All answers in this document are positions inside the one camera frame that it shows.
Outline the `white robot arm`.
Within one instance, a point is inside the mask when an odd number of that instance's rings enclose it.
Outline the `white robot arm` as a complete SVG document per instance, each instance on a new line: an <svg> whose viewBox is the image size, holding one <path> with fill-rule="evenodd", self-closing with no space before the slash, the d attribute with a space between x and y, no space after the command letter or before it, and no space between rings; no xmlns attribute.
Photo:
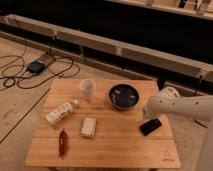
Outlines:
<svg viewBox="0 0 213 171"><path fill-rule="evenodd" d="M213 171L213 95L182 97L175 88L166 87L149 97L144 112L150 118L176 114L208 121L196 171Z"/></svg>

